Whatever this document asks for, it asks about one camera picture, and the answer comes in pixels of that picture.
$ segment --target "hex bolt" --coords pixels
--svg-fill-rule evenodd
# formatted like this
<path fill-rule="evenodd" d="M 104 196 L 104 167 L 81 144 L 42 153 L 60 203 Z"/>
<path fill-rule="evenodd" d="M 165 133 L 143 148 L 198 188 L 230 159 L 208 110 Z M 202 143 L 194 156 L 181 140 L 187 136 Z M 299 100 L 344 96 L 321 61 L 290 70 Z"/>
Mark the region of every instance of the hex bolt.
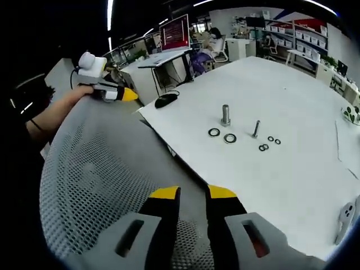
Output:
<path fill-rule="evenodd" d="M 254 131 L 254 134 L 253 134 L 253 138 L 258 137 L 259 128 L 260 128 L 260 120 L 256 121 L 256 126 L 255 126 L 255 131 Z"/>
<path fill-rule="evenodd" d="M 221 119 L 221 125 L 228 127 L 231 123 L 229 105 L 223 105 L 223 118 Z"/>

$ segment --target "black sleeve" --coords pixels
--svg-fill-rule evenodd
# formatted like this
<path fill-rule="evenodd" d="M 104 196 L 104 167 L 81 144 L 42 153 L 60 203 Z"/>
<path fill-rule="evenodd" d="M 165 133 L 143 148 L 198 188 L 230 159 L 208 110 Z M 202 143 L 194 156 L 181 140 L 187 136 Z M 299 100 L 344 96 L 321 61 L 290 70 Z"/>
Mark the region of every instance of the black sleeve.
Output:
<path fill-rule="evenodd" d="M 29 133 L 19 112 L 8 100 L 2 122 L 2 152 L 6 173 L 2 177 L 3 217 L 6 230 L 6 249 L 14 269 L 46 266 L 47 269 L 64 269 L 49 251 L 44 239 L 40 212 L 39 186 L 44 160 L 32 145 Z"/>

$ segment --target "window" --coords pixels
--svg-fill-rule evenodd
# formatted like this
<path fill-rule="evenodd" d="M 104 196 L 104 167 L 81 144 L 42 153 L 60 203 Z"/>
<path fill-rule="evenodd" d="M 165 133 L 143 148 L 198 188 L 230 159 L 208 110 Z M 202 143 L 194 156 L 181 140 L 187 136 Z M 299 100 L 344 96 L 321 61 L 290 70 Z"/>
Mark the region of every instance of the window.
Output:
<path fill-rule="evenodd" d="M 205 24 L 197 24 L 197 31 L 198 31 L 199 33 L 202 33 L 202 32 L 204 32 L 205 30 L 206 30 Z"/>

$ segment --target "desk leg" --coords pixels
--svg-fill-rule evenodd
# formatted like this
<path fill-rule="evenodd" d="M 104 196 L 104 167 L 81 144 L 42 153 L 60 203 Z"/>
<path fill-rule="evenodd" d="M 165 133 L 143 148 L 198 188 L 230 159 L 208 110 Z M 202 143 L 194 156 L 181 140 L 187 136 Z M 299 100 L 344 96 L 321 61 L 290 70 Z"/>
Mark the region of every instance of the desk leg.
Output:
<path fill-rule="evenodd" d="M 288 66 L 289 65 L 289 61 L 290 61 L 290 57 L 291 57 L 291 55 L 292 55 L 292 53 L 291 52 L 289 52 L 288 54 L 287 54 L 287 59 L 286 59 L 286 66 Z"/>
<path fill-rule="evenodd" d="M 291 66 L 294 66 L 295 57 L 296 57 L 296 54 L 292 53 L 291 64 L 290 64 Z"/>
<path fill-rule="evenodd" d="M 181 84 L 184 84 L 184 83 L 192 82 L 194 80 L 192 78 L 192 76 L 191 76 L 191 73 L 190 73 L 190 67 L 189 67 L 189 63 L 187 62 L 187 59 L 186 59 L 186 54 L 182 55 L 181 59 L 182 59 L 182 62 L 184 64 L 186 77 L 185 77 L 185 80 L 183 82 L 178 84 L 178 86 L 180 86 Z"/>

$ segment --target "white cabinet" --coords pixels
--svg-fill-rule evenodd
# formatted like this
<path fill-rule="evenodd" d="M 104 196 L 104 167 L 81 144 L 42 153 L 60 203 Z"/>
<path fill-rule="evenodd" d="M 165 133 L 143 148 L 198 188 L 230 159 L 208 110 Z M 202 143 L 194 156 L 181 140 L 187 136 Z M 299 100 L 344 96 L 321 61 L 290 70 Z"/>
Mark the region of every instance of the white cabinet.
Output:
<path fill-rule="evenodd" d="M 333 72 L 329 67 L 324 65 L 317 65 L 316 79 L 322 81 L 327 86 L 330 86 Z"/>
<path fill-rule="evenodd" d="M 121 69 L 120 74 L 129 87 L 134 89 L 136 94 L 139 95 L 140 101 L 146 106 L 151 101 L 157 99 L 159 94 L 162 95 L 163 93 L 156 77 L 152 76 L 152 69 L 139 69 L 137 67 L 138 64 L 139 62 L 131 63 Z"/>
<path fill-rule="evenodd" d="M 249 39 L 227 38 L 229 61 L 234 62 L 249 56 L 256 56 L 255 41 Z"/>

